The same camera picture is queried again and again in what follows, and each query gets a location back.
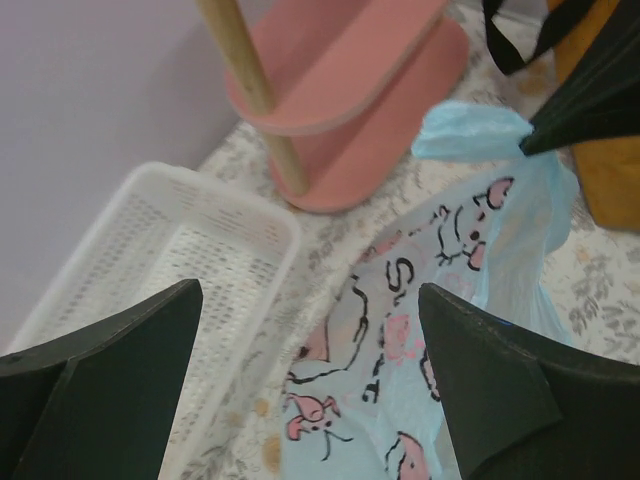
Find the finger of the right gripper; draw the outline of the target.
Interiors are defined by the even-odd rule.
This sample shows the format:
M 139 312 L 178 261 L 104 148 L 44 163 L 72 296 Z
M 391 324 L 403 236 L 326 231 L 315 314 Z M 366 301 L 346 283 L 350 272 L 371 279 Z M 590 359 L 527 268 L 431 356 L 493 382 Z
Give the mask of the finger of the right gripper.
M 533 131 L 519 144 L 524 154 L 541 154 L 580 143 L 639 135 L 639 108 L 552 114 L 534 118 Z
M 639 108 L 639 31 L 602 31 L 575 70 L 531 118 Z

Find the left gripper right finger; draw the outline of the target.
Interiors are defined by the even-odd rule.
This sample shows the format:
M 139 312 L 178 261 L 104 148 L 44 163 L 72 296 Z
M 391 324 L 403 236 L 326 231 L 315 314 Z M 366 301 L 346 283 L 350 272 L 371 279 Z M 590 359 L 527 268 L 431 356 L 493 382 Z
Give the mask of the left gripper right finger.
M 419 317 L 464 479 L 636 479 L 639 368 L 566 346 L 435 284 Z

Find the pink three-tier shelf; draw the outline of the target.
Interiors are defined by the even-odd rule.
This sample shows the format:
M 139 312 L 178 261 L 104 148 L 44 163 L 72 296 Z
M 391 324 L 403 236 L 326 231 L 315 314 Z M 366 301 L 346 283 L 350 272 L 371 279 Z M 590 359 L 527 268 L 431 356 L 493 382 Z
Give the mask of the pink three-tier shelf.
M 277 1 L 254 25 L 236 1 L 198 7 L 231 104 L 265 141 L 281 195 L 309 212 L 370 197 L 469 55 L 443 1 Z

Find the white plastic basket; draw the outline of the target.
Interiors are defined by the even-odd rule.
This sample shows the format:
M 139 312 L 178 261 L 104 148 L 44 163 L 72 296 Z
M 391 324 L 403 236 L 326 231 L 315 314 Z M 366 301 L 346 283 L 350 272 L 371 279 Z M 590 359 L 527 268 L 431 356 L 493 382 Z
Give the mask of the white plastic basket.
M 181 477 L 300 241 L 258 196 L 137 168 L 1 361 L 2 477 Z

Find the yellow canvas tote bag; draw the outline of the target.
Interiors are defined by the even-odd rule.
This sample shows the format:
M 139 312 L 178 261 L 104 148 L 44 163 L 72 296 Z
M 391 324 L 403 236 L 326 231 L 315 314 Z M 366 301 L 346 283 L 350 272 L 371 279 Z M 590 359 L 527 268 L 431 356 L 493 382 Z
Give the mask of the yellow canvas tote bag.
M 554 51 L 560 84 L 520 142 L 527 156 L 570 147 L 595 223 L 639 229 L 639 4 L 557 1 L 523 58 L 496 26 L 500 1 L 482 4 L 487 47 L 506 76 Z

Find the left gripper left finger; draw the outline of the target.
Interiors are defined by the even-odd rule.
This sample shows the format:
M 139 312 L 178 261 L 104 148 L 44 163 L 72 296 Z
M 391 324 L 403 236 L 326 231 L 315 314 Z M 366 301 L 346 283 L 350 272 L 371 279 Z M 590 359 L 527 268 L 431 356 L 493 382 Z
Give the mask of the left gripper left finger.
M 202 305 L 183 280 L 3 356 L 2 478 L 158 478 Z

